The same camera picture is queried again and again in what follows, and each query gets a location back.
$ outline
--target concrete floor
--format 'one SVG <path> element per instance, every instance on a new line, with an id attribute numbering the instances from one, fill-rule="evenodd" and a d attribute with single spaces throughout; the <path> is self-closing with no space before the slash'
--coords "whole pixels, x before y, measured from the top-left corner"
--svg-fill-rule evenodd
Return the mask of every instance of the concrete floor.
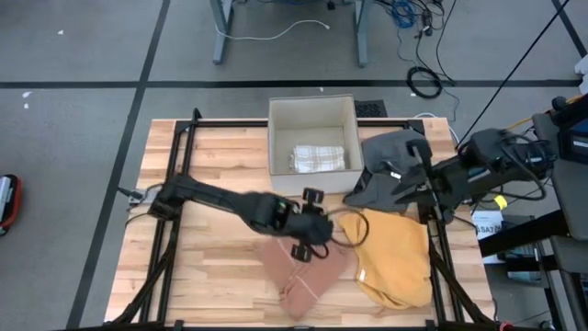
<path id="1" fill-rule="evenodd" d="M 194 107 L 206 118 L 265 117 L 270 97 L 338 93 L 384 99 L 390 116 L 452 117 L 451 97 L 424 100 L 401 86 L 410 65 L 397 58 L 396 27 L 379 6 L 370 15 L 370 63 L 359 69 L 351 6 L 327 11 L 324 4 L 234 4 L 237 36 L 274 35 L 309 18 L 331 29 L 302 25 L 278 40 L 229 42 L 225 64 L 215 66 L 209 2 L 172 0 L 160 15 L 167 4 L 0 0 L 0 172 L 19 175 L 26 186 L 18 224 L 0 240 L 0 330 L 65 327 L 100 217 L 107 228 L 82 325 L 103 321 L 127 218 L 122 197 L 114 199 L 111 212 L 103 204 L 112 188 L 134 187 L 151 119 L 188 118 Z M 451 123 L 459 136 L 555 11 L 550 0 L 457 3 L 439 53 L 458 80 L 448 91 L 461 100 Z M 566 10 L 584 44 L 587 11 L 588 3 L 580 0 L 571 0 Z M 144 65 L 158 17 L 165 18 L 163 32 L 153 44 L 158 46 L 153 65 Z M 413 35 L 401 31 L 406 57 L 413 57 Z M 435 63 L 437 37 L 436 32 L 422 44 L 429 65 Z M 514 75 L 519 87 L 505 88 L 476 130 L 508 126 L 548 108 L 555 96 L 577 95 L 571 81 L 578 79 L 573 65 L 580 58 L 557 19 Z M 178 81 L 195 87 L 226 81 L 230 87 L 235 81 L 358 79 L 386 80 L 382 84 L 390 87 L 174 88 Z M 169 82 L 151 88 L 147 80 Z M 24 98 L 25 92 L 32 94 Z M 525 193 L 530 187 L 510 189 Z M 550 191 L 541 203 L 518 201 L 507 212 L 541 215 L 557 208 Z M 522 321 L 547 309 L 541 289 L 515 286 L 500 268 L 488 273 L 500 319 Z M 543 314 L 522 325 L 548 318 Z"/>

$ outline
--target cardboard box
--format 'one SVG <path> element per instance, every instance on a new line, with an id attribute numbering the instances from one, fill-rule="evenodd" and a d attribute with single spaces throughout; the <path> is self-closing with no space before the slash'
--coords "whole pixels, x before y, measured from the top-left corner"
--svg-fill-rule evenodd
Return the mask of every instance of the cardboard box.
<path id="1" fill-rule="evenodd" d="M 277 194 L 299 196 L 305 188 L 346 193 L 364 168 L 351 95 L 269 100 L 269 175 Z M 342 146 L 345 170 L 299 174 L 290 168 L 296 145 Z"/>

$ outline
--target yellow towel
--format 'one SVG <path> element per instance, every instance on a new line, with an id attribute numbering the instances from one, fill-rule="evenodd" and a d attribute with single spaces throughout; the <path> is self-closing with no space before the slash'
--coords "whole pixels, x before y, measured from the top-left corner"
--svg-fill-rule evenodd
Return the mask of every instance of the yellow towel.
<path id="1" fill-rule="evenodd" d="M 356 281 L 373 301 L 393 309 L 420 307 L 431 302 L 431 267 L 426 226 L 396 214 L 364 209 L 369 221 L 366 242 L 356 247 Z M 366 232 L 354 213 L 338 220 L 351 243 Z"/>

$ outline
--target wooden tabletop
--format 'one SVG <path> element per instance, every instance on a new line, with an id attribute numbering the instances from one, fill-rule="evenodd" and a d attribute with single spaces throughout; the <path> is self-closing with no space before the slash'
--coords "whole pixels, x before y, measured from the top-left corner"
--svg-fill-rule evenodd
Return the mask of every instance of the wooden tabletop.
<path id="1" fill-rule="evenodd" d="M 175 122 L 153 121 L 138 188 L 164 181 Z M 454 155 L 445 119 L 425 119 L 424 127 L 434 162 Z M 360 128 L 359 134 L 364 140 L 395 130 L 398 128 Z M 190 176 L 240 192 L 271 191 L 266 136 L 266 128 L 197 128 Z M 183 150 L 179 154 L 181 165 Z M 325 209 L 341 206 L 342 198 L 328 195 Z M 416 217 L 415 210 L 411 205 L 408 215 Z M 146 207 L 137 208 L 131 216 L 145 211 Z M 470 220 L 468 209 L 459 210 L 458 216 Z M 155 219 L 145 216 L 127 227 L 105 321 L 118 316 L 145 281 L 155 225 Z M 474 230 L 453 222 L 447 227 L 447 236 L 458 281 L 482 311 L 492 316 L 492 295 Z M 171 325 L 182 319 L 192 326 L 422 326 L 425 319 L 435 319 L 433 301 L 425 307 L 406 310 L 384 309 L 372 302 L 356 286 L 353 256 L 347 271 L 305 318 L 292 321 L 279 307 L 277 290 L 267 279 L 255 252 L 265 240 L 267 237 L 252 232 L 235 215 L 187 202 L 166 323 Z M 442 283 L 447 318 L 451 320 L 449 295 L 445 282 Z M 151 316 L 155 316 L 159 302 L 157 289 Z"/>

